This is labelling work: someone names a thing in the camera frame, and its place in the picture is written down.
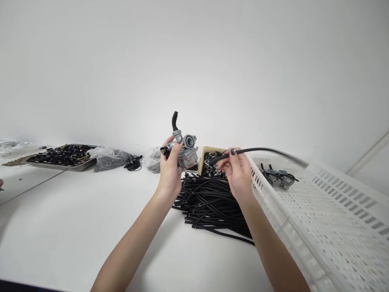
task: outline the hand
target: hand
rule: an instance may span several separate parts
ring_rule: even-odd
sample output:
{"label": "hand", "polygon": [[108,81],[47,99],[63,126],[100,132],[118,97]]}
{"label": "hand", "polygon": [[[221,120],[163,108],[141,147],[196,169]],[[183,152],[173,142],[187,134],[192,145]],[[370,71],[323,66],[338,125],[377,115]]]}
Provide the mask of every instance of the hand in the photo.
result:
{"label": "hand", "polygon": [[[162,146],[165,147],[173,140],[174,136],[170,136]],[[176,198],[181,191],[181,172],[178,173],[177,159],[182,144],[182,139],[181,143],[174,144],[170,151],[169,159],[166,159],[164,155],[161,155],[161,177],[157,190],[166,193],[167,195],[171,195],[174,198]]]}
{"label": "hand", "polygon": [[251,190],[251,166],[244,153],[236,154],[240,148],[229,148],[224,154],[229,154],[218,162],[218,170],[224,170],[232,195],[236,200],[252,195]]}

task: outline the woman's right hand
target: woman's right hand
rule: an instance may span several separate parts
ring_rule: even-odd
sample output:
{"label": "woman's right hand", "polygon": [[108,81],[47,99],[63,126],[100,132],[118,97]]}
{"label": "woman's right hand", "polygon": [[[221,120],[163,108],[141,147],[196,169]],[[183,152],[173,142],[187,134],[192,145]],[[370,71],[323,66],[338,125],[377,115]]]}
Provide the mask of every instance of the woman's right hand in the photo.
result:
{"label": "woman's right hand", "polygon": [[236,154],[236,150],[241,149],[229,148],[224,152],[229,157],[218,162],[218,171],[226,172],[232,195],[240,200],[252,195],[251,166],[245,154]]}

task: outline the white plastic crate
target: white plastic crate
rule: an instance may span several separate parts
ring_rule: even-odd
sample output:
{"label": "white plastic crate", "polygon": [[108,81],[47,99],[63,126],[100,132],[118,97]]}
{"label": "white plastic crate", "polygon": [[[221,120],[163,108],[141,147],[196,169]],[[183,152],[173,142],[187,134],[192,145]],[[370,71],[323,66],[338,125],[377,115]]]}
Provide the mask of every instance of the white plastic crate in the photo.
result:
{"label": "white plastic crate", "polygon": [[[389,292],[389,198],[321,162],[306,170],[277,155],[248,155],[252,188],[312,291]],[[299,182],[273,188],[269,163]]]}

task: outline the metal tray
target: metal tray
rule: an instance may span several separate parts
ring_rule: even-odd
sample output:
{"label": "metal tray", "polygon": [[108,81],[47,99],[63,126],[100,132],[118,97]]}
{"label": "metal tray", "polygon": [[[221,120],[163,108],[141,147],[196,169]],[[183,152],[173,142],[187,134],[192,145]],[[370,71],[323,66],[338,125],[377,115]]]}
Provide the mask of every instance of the metal tray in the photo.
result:
{"label": "metal tray", "polygon": [[[67,145],[69,145],[69,146],[71,146],[71,145],[81,146],[81,145],[85,145],[85,144],[67,144]],[[64,166],[64,165],[57,165],[57,164],[28,162],[27,159],[29,159],[29,158],[30,157],[27,157],[26,159],[24,159],[23,163],[30,164],[30,165],[36,166],[36,167],[42,167],[42,168],[50,168],[50,169],[56,169],[56,170],[70,170],[70,171],[78,171],[78,172],[84,171],[87,168],[96,164],[95,158],[89,159],[89,160],[85,161],[84,163],[81,163],[81,164],[75,165],[75,166]]]}

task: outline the black fuel hose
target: black fuel hose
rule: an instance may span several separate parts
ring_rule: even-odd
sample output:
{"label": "black fuel hose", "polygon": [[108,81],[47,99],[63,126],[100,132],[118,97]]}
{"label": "black fuel hose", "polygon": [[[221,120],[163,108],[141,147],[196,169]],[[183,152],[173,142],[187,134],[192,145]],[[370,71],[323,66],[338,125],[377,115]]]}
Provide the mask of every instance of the black fuel hose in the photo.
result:
{"label": "black fuel hose", "polygon": [[[258,147],[258,148],[247,148],[247,149],[243,149],[243,150],[237,150],[236,153],[237,154],[241,154],[241,153],[245,153],[245,152],[250,152],[250,151],[268,151],[268,152],[274,152],[274,153],[277,153],[281,156],[284,156],[286,157],[287,159],[290,159],[291,161],[293,161],[294,163],[296,163],[297,165],[301,166],[302,168],[307,168],[309,163],[300,159],[300,158],[297,158],[295,156],[292,156],[290,154],[286,154],[284,152],[281,152],[281,151],[278,151],[278,150],[275,150],[275,149],[271,149],[271,148],[264,148],[264,147]],[[223,156],[220,156],[220,157],[217,157],[213,160],[211,160],[210,162],[206,163],[204,162],[206,168],[208,168],[208,166],[210,165],[213,165],[215,164],[216,162],[218,162],[219,160],[222,160],[224,158],[227,158],[229,157],[229,154],[225,154]]]}
{"label": "black fuel hose", "polygon": [[171,118],[171,125],[173,126],[173,131],[178,130],[177,125],[176,125],[177,117],[178,117],[178,112],[174,112],[173,117]]}

